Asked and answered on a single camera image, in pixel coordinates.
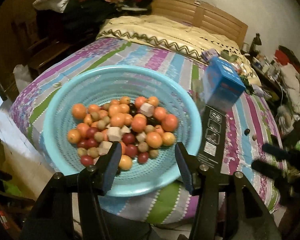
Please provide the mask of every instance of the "yellow blanket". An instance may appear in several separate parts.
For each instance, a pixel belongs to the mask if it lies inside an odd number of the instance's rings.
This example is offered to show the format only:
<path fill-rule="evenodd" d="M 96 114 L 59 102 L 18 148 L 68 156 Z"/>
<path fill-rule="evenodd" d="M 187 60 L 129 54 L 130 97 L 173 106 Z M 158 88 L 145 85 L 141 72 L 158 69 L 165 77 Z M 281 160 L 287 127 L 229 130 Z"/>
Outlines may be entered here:
<path fill-rule="evenodd" d="M 151 47 L 167 49 L 190 57 L 202 63 L 201 53 L 215 49 L 218 53 L 226 49 L 230 55 L 237 55 L 238 65 L 247 76 L 250 84 L 261 86 L 249 61 L 240 53 L 234 41 L 226 36 L 211 34 L 197 27 L 185 26 L 157 15 L 140 17 L 122 16 L 108 21 L 97 36 L 119 38 Z"/>

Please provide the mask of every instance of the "white wall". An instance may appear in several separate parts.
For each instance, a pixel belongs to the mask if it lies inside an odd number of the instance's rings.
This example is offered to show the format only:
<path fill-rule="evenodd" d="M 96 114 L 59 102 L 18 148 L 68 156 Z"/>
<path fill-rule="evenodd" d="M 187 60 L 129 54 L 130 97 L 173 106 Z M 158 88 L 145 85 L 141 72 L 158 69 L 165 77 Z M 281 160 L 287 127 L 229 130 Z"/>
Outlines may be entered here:
<path fill-rule="evenodd" d="M 274 54 L 278 45 L 300 60 L 300 6 L 296 0 L 210 0 L 213 5 L 247 24 L 245 42 L 260 33 L 262 53 Z"/>

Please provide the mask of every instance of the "bed sheet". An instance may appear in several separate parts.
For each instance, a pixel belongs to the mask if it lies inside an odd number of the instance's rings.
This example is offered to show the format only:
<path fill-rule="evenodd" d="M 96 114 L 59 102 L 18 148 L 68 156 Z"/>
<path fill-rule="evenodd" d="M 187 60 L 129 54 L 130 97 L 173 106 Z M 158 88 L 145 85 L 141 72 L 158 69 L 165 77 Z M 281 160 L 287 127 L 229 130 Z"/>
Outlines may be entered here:
<path fill-rule="evenodd" d="M 106 65 L 136 65 L 158 71 L 178 82 L 190 92 L 191 81 L 204 72 L 204 65 L 171 51 L 152 48 L 115 38 L 97 40 L 54 65 L 26 89 L 10 109 L 10 115 L 19 129 L 28 137 L 36 149 L 45 155 L 42 126 L 48 104 L 58 89 L 74 76 Z M 270 135 L 278 137 L 279 132 L 269 107 L 263 98 L 244 93 L 227 114 L 226 144 L 222 173 L 242 171 L 256 191 L 273 212 L 279 207 L 279 193 L 273 182 L 253 172 L 250 164 L 261 158 L 282 169 L 285 163 L 277 163 L 273 157 L 261 150 L 263 142 L 271 142 Z M 248 136 L 244 130 L 250 129 Z M 132 220 L 153 224 L 173 223 L 194 216 L 198 197 L 189 195 L 182 183 L 174 182 L 158 191 L 146 195 L 117 198 L 100 197 L 102 208 L 110 213 Z M 220 193 L 219 208 L 224 202 Z"/>

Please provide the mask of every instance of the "basket rim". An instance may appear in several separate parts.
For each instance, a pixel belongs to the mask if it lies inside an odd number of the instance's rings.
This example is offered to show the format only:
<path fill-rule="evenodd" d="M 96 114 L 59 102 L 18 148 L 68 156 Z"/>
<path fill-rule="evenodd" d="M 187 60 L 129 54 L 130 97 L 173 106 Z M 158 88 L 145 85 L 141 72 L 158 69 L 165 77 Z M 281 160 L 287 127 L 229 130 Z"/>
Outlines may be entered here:
<path fill-rule="evenodd" d="M 100 74 L 113 73 L 118 71 L 146 75 L 162 83 L 168 84 L 173 88 L 174 93 L 176 93 L 182 99 L 185 106 L 188 109 L 191 109 L 191 111 L 189 111 L 191 123 L 190 129 L 193 132 L 192 134 L 195 134 L 196 136 L 192 136 L 189 139 L 189 143 L 186 149 L 191 155 L 198 154 L 202 140 L 202 123 L 197 106 L 190 97 L 190 95 L 187 93 L 187 91 L 178 83 L 157 71 L 132 65 L 109 65 L 86 71 L 64 83 L 59 89 L 59 91 L 54 95 L 47 107 L 45 119 L 43 122 L 43 139 L 45 141 L 45 147 L 49 157 L 56 165 L 56 167 L 60 170 L 60 172 L 62 172 L 64 175 L 76 174 L 78 173 L 78 171 L 74 169 L 62 157 L 60 151 L 58 151 L 57 143 L 54 140 L 55 138 L 53 137 L 53 126 L 50 125 L 51 123 L 53 123 L 53 116 L 57 111 L 61 100 L 69 92 L 69 90 L 71 90 L 87 78 L 91 78 Z M 140 183 L 134 183 L 133 185 L 129 185 L 129 187 L 127 187 L 127 185 L 113 185 L 111 190 L 108 191 L 107 195 L 116 197 L 130 197 L 143 195 L 145 193 L 165 187 L 166 185 L 172 183 L 179 177 L 180 171 L 177 163 L 175 163 L 169 170 L 165 171 L 165 173 L 158 177 L 155 182 L 143 181 Z"/>

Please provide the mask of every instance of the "perforated basket bottom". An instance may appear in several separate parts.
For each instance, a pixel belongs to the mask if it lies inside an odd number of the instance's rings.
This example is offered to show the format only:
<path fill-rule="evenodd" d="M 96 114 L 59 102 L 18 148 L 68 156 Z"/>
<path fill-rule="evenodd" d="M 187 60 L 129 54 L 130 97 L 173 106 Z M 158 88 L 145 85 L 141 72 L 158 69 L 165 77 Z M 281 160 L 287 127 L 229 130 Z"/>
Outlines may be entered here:
<path fill-rule="evenodd" d="M 77 155 L 76 146 L 71 145 L 66 138 L 67 132 L 79 123 L 72 117 L 72 106 L 77 103 L 83 103 L 85 106 L 90 104 L 103 105 L 122 96 L 130 97 L 131 101 L 139 96 L 146 98 L 156 96 L 160 101 L 159 106 L 164 107 L 179 119 L 179 126 L 174 134 L 177 141 L 183 142 L 187 147 L 190 137 L 193 136 L 188 115 L 190 109 L 185 107 L 181 98 L 174 92 L 174 88 L 149 76 L 129 72 L 114 72 L 95 75 L 75 84 L 58 102 L 57 110 L 54 116 L 50 116 L 49 121 L 49 125 L 54 127 L 53 134 L 49 138 L 52 138 L 51 140 L 54 140 L 57 145 L 57 149 L 48 152 L 50 157 L 61 155 L 66 160 L 67 168 L 69 166 L 73 168 L 73 173 L 84 169 Z M 159 153 L 156 159 L 149 159 L 143 165 L 138 164 L 136 158 L 133 159 L 131 170 L 123 171 L 115 177 L 113 187 L 115 185 L 133 185 L 143 181 L 153 181 L 155 184 L 162 174 L 176 165 L 174 146 L 162 147 L 159 149 Z M 58 166 L 57 163 L 56 165 L 61 172 L 64 172 L 65 167 Z"/>

